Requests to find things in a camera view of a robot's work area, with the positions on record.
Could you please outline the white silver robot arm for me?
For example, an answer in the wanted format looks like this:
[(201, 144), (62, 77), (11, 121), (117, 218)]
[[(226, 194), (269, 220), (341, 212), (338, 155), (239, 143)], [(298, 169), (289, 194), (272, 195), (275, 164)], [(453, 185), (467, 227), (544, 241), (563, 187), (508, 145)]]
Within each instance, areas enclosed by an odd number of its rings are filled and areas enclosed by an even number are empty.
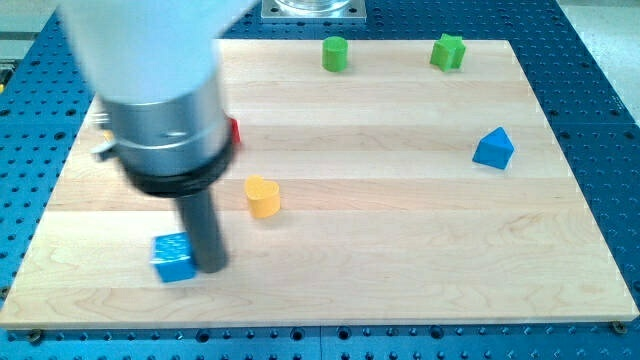
[(254, 0), (64, 0), (73, 54), (139, 190), (203, 191), (232, 158), (215, 40)]

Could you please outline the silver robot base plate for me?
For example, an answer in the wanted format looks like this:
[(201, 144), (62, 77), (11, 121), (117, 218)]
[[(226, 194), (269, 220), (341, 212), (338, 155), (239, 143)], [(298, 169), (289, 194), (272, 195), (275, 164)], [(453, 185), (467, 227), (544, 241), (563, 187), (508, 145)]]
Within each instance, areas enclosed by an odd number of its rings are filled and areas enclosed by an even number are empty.
[(365, 0), (262, 0), (263, 23), (364, 23)]

